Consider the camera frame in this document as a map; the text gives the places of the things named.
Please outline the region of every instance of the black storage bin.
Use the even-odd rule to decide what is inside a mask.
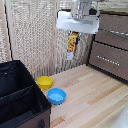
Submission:
[[[51,103],[19,61],[0,64],[0,128],[49,128]]]

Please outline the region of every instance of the yellow plastic dish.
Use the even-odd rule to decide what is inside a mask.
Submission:
[[[51,88],[53,83],[53,79],[48,76],[41,76],[37,79],[37,84],[41,89],[49,89]]]

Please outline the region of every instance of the woven panel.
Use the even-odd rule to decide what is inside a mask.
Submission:
[[[72,6],[72,0],[65,0],[65,1],[60,0],[60,9],[70,9],[71,6]],[[68,37],[69,37],[69,31],[57,30],[55,74],[83,64],[88,34],[84,34],[81,40],[79,41],[75,53],[75,58],[73,60],[66,60]]]
[[[5,29],[7,29],[7,26],[5,26],[5,13],[4,13],[4,5],[3,2],[0,0],[0,63],[3,62],[7,62],[9,61],[9,57],[10,55],[8,55],[7,52],[7,40],[6,37],[7,35],[5,35]]]
[[[14,30],[14,59],[21,60],[35,79],[49,75],[53,0],[7,0],[6,3],[12,14],[9,23]]]
[[[128,8],[128,0],[109,0],[108,2],[92,2],[92,6],[101,10],[107,8]]]

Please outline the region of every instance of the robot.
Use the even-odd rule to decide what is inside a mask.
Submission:
[[[100,11],[91,7],[92,1],[108,0],[73,0],[72,9],[62,9],[58,12],[57,29],[96,34]]]

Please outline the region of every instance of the blue plastic dish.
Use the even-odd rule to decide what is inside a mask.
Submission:
[[[59,105],[64,102],[66,93],[62,89],[52,88],[48,91],[48,99],[52,104]]]

